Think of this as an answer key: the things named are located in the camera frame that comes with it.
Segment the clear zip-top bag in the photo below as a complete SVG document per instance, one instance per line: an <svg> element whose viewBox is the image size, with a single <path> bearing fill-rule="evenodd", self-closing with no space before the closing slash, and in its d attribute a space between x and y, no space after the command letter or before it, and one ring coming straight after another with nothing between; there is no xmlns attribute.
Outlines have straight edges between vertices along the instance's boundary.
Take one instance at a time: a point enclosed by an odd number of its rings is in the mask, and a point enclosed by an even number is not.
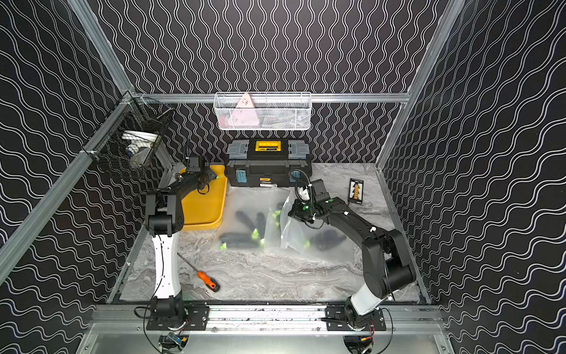
<svg viewBox="0 0 566 354"><path fill-rule="evenodd" d="M265 192L260 188L231 187L227 194L226 205L223 214L222 224L218 228L218 243L221 249L219 237L225 233L246 233L250 235L248 228L245 227L235 217L237 211L246 213L256 226L256 215L262 212L266 216L267 198ZM221 250L262 250L263 246L257 249L221 249Z"/></svg>

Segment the yellow plastic tray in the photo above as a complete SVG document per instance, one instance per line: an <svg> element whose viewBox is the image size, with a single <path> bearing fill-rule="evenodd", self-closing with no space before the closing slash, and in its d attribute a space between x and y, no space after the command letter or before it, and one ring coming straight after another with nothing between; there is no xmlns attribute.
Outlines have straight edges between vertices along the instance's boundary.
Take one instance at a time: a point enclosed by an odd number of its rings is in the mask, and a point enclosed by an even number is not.
<svg viewBox="0 0 566 354"><path fill-rule="evenodd" d="M228 179L224 165L212 165L211 168L218 177L203 192L193 191L182 201L184 232L215 230L222 223Z"/></svg>

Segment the clear plastic bag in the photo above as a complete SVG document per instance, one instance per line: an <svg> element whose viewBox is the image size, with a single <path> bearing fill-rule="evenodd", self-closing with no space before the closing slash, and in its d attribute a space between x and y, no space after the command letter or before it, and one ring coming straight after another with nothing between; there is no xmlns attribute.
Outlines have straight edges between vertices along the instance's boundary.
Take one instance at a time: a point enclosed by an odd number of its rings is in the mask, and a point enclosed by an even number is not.
<svg viewBox="0 0 566 354"><path fill-rule="evenodd" d="M290 196L288 188L272 187L265 192L267 201L265 202L266 226L263 238L263 249L265 253L274 253L281 248L282 229L284 223L281 222L284 205Z"/></svg>
<svg viewBox="0 0 566 354"><path fill-rule="evenodd" d="M362 275L361 252L346 235L322 221L316 221L310 227L304 222L291 218L291 211L296 196L289 194L282 205L280 214L282 249L308 260L347 266L356 276Z"/></svg>

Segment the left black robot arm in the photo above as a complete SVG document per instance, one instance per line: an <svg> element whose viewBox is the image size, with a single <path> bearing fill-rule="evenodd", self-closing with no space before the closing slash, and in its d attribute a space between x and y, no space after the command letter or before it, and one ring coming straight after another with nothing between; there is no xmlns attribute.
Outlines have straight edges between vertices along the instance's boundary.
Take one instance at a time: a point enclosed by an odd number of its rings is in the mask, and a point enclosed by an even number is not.
<svg viewBox="0 0 566 354"><path fill-rule="evenodd" d="M155 247L156 284L150 300L152 319L185 318L182 290L178 280L178 236L184 227L182 201L194 191L209 187L217 174L203 156L190 156L185 171L168 186L148 193L144 227Z"/></svg>

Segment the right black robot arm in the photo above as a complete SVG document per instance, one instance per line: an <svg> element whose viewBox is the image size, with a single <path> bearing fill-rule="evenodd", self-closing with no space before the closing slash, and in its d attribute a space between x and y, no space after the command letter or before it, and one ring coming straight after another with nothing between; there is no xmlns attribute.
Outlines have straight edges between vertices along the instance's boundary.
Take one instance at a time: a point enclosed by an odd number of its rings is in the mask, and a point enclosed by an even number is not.
<svg viewBox="0 0 566 354"><path fill-rule="evenodd" d="M344 200L330 196L320 179L297 179L295 192L289 217L306 225L322 221L361 250L364 284L346 300L344 315L349 327L364 328L386 298L417 280L406 237L358 215Z"/></svg>

